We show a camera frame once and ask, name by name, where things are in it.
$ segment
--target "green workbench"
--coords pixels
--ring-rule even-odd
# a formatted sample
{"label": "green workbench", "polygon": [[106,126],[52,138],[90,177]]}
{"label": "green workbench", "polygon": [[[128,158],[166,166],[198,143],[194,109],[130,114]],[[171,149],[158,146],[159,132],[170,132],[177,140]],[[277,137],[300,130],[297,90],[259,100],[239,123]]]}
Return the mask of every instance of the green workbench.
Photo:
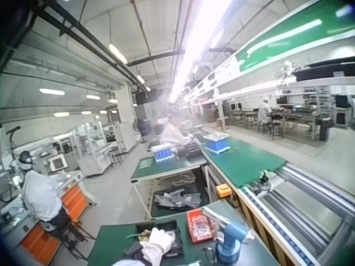
{"label": "green workbench", "polygon": [[[225,200],[207,205],[213,211],[231,219],[240,224],[244,220]],[[187,229],[186,213],[179,213],[162,221],[175,219],[181,231],[181,240],[184,247],[184,256],[175,258],[163,258],[161,265],[176,266],[189,264],[196,260],[206,261],[204,253],[201,253],[203,247],[214,247],[214,242],[203,242],[193,244]],[[126,236],[135,233],[135,224],[123,224],[118,226],[101,226],[94,247],[90,252],[88,266],[109,266],[117,262],[125,250],[132,244],[134,239],[126,239]],[[271,253],[257,236],[254,241],[248,245],[243,245],[237,265],[279,265]]]}
{"label": "green workbench", "polygon": [[[143,164],[146,164],[147,167],[140,168],[140,166]],[[199,168],[205,164],[207,164],[207,161],[203,156],[198,156],[191,159],[181,157],[179,160],[172,159],[170,161],[160,163],[156,163],[154,157],[146,157],[139,161],[133,175],[131,176],[131,182],[133,183],[137,181],[172,176],[178,173]]]}
{"label": "green workbench", "polygon": [[227,142],[230,150],[219,155],[205,149],[206,144],[202,145],[202,149],[213,164],[238,188],[257,180],[262,171],[273,172],[286,163],[284,159],[246,142],[231,137]]}

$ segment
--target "orange box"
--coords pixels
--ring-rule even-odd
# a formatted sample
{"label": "orange box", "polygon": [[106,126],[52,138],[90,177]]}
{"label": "orange box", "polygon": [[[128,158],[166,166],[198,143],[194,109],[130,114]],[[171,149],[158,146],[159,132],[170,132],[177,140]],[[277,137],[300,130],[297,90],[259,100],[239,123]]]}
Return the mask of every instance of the orange box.
{"label": "orange box", "polygon": [[217,188],[217,194],[220,198],[225,198],[232,195],[232,190],[227,184],[221,184],[216,188]]}

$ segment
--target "white lab coat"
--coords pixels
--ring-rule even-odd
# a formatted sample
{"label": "white lab coat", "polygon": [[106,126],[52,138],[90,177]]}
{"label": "white lab coat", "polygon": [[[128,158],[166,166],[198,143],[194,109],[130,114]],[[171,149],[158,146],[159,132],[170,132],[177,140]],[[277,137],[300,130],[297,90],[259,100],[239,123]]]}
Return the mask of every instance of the white lab coat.
{"label": "white lab coat", "polygon": [[27,209],[45,222],[54,218],[62,207],[54,182],[34,170],[26,173],[22,199]]}
{"label": "white lab coat", "polygon": [[160,136],[161,144],[172,144],[173,146],[179,146],[187,144],[191,140],[191,137],[185,137],[180,129],[171,123],[164,125],[163,133]]}
{"label": "white lab coat", "polygon": [[270,113],[271,113],[271,108],[270,108],[269,104],[262,103],[259,106],[259,112],[257,114],[257,118],[263,124],[270,123],[271,122],[271,117],[269,116]]}

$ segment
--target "green work surface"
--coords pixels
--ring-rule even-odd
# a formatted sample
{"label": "green work surface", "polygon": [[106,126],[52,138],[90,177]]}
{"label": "green work surface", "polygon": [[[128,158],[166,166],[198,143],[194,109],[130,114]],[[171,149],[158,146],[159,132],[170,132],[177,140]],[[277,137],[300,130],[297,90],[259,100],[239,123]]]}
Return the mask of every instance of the green work surface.
{"label": "green work surface", "polygon": [[[208,205],[215,212],[235,221],[244,224],[241,216],[225,201],[220,200]],[[203,247],[214,247],[213,241],[193,244],[187,228],[186,213],[179,213],[160,222],[175,219],[180,229],[184,255],[173,258],[163,258],[161,265],[176,266],[189,264],[196,260],[201,260],[206,264],[206,258],[202,253]],[[120,226],[101,226],[94,247],[89,255],[88,266],[109,266],[117,262],[125,250],[133,244],[134,239],[126,239],[126,236],[135,233],[135,224],[125,224]],[[243,245],[237,265],[279,265],[271,253],[261,243],[259,237],[248,245]]]}
{"label": "green work surface", "polygon": [[[153,162],[150,167],[140,169],[142,161],[151,161],[151,159],[153,159]],[[166,162],[159,163],[155,162],[154,157],[146,157],[139,161],[131,177],[131,182],[177,174],[179,172],[198,168],[206,163],[207,161],[203,156],[198,156],[190,159],[181,157],[179,160],[172,159]]]}
{"label": "green work surface", "polygon": [[242,187],[259,178],[264,170],[276,171],[285,164],[285,160],[267,151],[260,150],[246,142],[233,139],[227,140],[230,150],[219,155],[205,149],[213,163],[236,186]]}
{"label": "green work surface", "polygon": [[[182,194],[201,193],[201,205],[200,205],[200,207],[209,204],[209,202],[210,202],[209,195],[205,191],[205,187],[204,186],[199,186],[197,183],[192,183],[192,184],[188,184],[188,185],[184,185],[184,186],[174,187],[174,188],[170,188],[170,189],[162,190],[162,191],[164,191],[166,193],[171,193],[172,191],[175,191],[175,190],[180,189],[180,188],[184,188],[185,189],[184,193],[182,193]],[[152,201],[154,201],[154,196],[156,194],[159,195],[159,192],[161,192],[161,191],[156,191],[156,192],[153,193]],[[173,210],[170,210],[170,209],[158,208],[156,206],[156,204],[153,202],[152,205],[151,205],[150,214],[151,214],[152,217],[156,218],[156,217],[162,217],[162,216],[177,214],[177,213],[180,213],[180,212],[179,211],[173,211]]]}

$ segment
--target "chair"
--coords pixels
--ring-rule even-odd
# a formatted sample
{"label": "chair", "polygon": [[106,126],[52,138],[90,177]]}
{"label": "chair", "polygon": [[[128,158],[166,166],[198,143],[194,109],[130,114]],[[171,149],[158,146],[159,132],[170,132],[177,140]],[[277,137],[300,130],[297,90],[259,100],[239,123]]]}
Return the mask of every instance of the chair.
{"label": "chair", "polygon": [[112,163],[119,162],[120,165],[121,165],[122,162],[123,162],[123,159],[121,157],[121,154],[120,154],[120,151],[119,151],[118,147],[111,148],[111,150],[110,150],[110,158],[111,158],[111,162]]}

